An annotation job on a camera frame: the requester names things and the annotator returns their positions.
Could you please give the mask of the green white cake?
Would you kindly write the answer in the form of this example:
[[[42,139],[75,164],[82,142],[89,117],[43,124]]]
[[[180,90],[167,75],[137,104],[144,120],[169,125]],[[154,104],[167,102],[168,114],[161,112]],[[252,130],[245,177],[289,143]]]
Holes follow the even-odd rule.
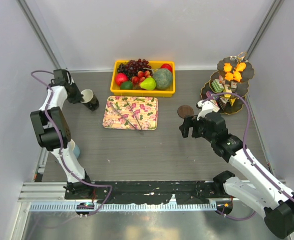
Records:
[[[224,86],[220,83],[219,79],[215,79],[212,81],[211,88],[215,93],[221,93],[224,90]]]

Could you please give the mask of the floral serving tray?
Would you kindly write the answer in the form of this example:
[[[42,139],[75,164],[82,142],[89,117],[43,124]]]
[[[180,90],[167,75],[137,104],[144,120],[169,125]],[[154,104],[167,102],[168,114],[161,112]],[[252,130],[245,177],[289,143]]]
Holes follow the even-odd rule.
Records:
[[[106,129],[134,130],[111,107],[110,103],[131,123],[137,126],[134,114],[144,131],[153,131],[158,125],[158,99],[139,96],[110,96],[107,98],[103,117],[103,127]]]

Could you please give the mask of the chocolate cake slice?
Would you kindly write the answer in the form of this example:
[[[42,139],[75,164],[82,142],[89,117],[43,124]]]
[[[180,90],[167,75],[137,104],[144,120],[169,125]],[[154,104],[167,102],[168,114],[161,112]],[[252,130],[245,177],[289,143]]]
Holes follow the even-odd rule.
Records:
[[[224,97],[219,98],[218,105],[222,111],[225,109],[228,102],[229,100],[227,98],[224,98]]]

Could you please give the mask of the metal serving tongs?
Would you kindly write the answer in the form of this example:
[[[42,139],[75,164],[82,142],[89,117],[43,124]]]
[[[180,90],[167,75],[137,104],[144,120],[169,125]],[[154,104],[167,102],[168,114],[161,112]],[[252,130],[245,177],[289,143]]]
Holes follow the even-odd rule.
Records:
[[[124,119],[126,122],[128,122],[128,124],[130,125],[130,126],[132,126],[133,128],[134,128],[134,130],[136,130],[140,135],[143,135],[144,134],[144,132],[143,132],[143,129],[142,129],[142,126],[141,126],[141,124],[140,124],[140,122],[139,122],[139,120],[138,120],[138,118],[136,117],[136,115],[134,114],[134,117],[135,117],[135,119],[136,119],[136,123],[137,123],[137,126],[135,126],[133,123],[131,123],[131,121],[127,118],[127,117],[125,117],[123,114],[121,114],[115,107],[114,107],[114,105],[112,104],[112,103],[110,103],[110,105],[111,105],[111,107],[112,107],[112,109],[122,118],[122,119]]]

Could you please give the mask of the yellow layered cake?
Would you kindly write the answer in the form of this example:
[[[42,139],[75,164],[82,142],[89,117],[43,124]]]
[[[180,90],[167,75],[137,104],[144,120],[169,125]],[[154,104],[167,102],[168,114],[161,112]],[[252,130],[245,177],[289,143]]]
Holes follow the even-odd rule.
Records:
[[[232,89],[231,89],[231,86],[229,84],[225,84],[224,85],[224,97],[229,99],[231,97],[231,93],[232,93]]]

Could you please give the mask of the yellow plastic fruit bin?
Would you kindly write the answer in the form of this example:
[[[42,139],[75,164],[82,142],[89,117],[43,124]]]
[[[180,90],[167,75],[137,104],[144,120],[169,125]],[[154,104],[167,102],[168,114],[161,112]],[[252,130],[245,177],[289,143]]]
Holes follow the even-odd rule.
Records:
[[[171,86],[166,90],[121,90],[120,87],[116,84],[116,70],[120,64],[124,64],[125,60],[117,60],[114,63],[113,75],[110,85],[110,91],[115,96],[137,96],[137,97],[172,97],[176,91],[175,86],[175,63],[173,61],[151,61],[152,67],[161,67],[163,64],[169,64],[172,67],[173,82]]]

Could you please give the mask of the round wooden coaster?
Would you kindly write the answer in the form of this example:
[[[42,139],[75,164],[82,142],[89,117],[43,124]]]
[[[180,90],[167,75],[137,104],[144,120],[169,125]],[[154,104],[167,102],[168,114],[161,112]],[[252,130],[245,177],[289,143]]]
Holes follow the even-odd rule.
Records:
[[[189,105],[181,105],[177,109],[177,114],[180,118],[184,119],[186,117],[191,117],[194,115],[194,110],[191,106]]]

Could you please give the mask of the orange fish cookie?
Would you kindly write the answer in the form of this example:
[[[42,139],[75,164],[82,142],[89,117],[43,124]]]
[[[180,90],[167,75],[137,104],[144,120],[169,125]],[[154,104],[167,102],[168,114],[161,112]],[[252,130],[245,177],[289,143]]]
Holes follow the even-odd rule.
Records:
[[[236,82],[238,82],[238,83],[240,83],[241,80],[242,80],[241,73],[238,72],[238,71],[235,71],[235,72],[233,73],[233,80],[236,81]]]
[[[240,62],[237,64],[235,71],[236,72],[243,72],[246,68],[246,63],[245,62]]]
[[[227,72],[226,74],[225,74],[225,77],[224,77],[227,81],[232,81],[232,80],[234,80],[234,76],[233,76],[233,73],[231,73],[231,72]]]
[[[231,72],[232,70],[232,65],[230,63],[224,63],[223,71],[225,73]]]

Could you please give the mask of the white paper cup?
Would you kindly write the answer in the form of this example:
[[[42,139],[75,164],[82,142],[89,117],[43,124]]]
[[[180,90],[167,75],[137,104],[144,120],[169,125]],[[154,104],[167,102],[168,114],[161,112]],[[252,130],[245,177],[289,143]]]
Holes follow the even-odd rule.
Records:
[[[74,142],[73,139],[71,139],[70,145],[71,145],[71,150],[72,150],[73,154],[78,159],[80,156],[80,153],[81,153],[78,145]]]

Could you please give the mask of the black paper cup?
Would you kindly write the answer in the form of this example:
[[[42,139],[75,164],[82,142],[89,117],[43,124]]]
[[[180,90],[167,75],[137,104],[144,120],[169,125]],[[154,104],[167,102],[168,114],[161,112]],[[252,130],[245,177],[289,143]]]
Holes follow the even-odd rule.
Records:
[[[85,89],[81,91],[81,103],[86,106],[92,112],[97,110],[99,107],[99,101],[91,89]]]

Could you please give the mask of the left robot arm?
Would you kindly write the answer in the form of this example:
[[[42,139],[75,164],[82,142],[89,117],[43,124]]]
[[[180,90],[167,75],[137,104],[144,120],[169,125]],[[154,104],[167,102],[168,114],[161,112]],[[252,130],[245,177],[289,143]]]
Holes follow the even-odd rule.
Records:
[[[93,186],[72,150],[71,131],[62,112],[66,101],[72,104],[81,101],[80,90],[66,69],[56,69],[53,72],[35,70],[31,76],[47,90],[43,105],[30,113],[37,142],[62,167],[67,178],[66,192],[79,199],[88,199],[93,195]]]

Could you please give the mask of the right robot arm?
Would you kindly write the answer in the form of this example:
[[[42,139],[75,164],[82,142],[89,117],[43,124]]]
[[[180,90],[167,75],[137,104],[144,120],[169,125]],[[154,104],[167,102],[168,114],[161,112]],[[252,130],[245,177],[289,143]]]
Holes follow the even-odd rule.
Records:
[[[294,232],[294,191],[266,170],[240,138],[228,132],[219,113],[211,112],[205,117],[188,116],[179,129],[184,138],[192,130],[193,138],[206,139],[219,157],[238,169],[250,182],[246,184],[226,170],[213,179],[213,191],[217,196],[229,195],[245,203],[280,239]]]

